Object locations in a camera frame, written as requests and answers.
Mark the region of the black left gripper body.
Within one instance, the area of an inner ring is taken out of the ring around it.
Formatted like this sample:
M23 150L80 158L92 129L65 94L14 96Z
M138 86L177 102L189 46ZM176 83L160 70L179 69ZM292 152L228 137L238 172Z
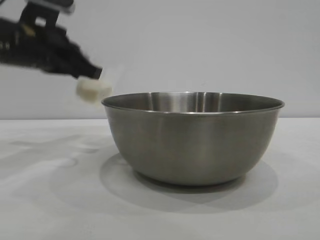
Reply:
M67 30L57 26L61 9L24 9L14 34L14 58L19 67L50 74L79 76L81 53Z

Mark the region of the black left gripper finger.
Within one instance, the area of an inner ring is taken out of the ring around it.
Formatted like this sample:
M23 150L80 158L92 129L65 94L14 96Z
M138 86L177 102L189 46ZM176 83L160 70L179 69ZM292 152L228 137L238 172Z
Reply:
M98 80L102 74L102 68L93 65L87 57L84 56L77 44L70 43L68 52L68 65L71 68L72 76L76 79L86 77Z

